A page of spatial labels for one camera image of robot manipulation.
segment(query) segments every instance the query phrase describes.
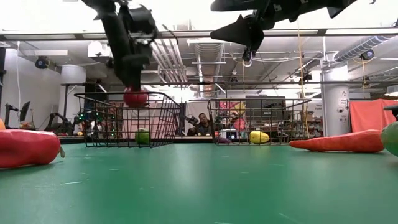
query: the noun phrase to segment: green table surface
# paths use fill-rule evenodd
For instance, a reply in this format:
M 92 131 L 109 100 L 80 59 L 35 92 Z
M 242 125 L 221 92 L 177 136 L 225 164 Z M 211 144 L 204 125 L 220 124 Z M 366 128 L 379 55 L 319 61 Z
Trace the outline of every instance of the green table surface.
M 288 146 L 65 145 L 0 170 L 0 223 L 398 223 L 398 157 Z

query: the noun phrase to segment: green toy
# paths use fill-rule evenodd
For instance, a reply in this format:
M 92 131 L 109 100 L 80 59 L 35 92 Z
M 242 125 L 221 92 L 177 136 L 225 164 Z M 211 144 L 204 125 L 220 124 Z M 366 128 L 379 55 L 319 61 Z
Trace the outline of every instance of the green toy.
M 381 142 L 391 154 L 398 156 L 398 121 L 381 131 Z
M 136 142 L 138 144 L 150 144 L 150 132 L 146 128 L 140 128 L 136 131 Z

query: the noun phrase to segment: black wire basket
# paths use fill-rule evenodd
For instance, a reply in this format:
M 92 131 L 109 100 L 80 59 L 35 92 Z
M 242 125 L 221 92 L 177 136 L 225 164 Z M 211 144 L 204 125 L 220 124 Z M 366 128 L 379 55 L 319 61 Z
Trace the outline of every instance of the black wire basket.
M 124 94 L 145 95 L 131 108 Z M 180 105 L 164 93 L 77 93 L 81 134 L 87 147 L 157 147 L 173 143 Z
M 286 145 L 312 135 L 309 99 L 213 99 L 208 102 L 213 142 L 235 145 Z

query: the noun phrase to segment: person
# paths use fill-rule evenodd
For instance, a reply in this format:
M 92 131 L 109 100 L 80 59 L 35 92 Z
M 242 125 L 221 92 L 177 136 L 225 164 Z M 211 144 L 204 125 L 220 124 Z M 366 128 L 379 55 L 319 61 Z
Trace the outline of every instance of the person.
M 199 124 L 197 126 L 197 134 L 201 136 L 206 136 L 210 134 L 210 125 L 207 116 L 204 113 L 199 114 Z

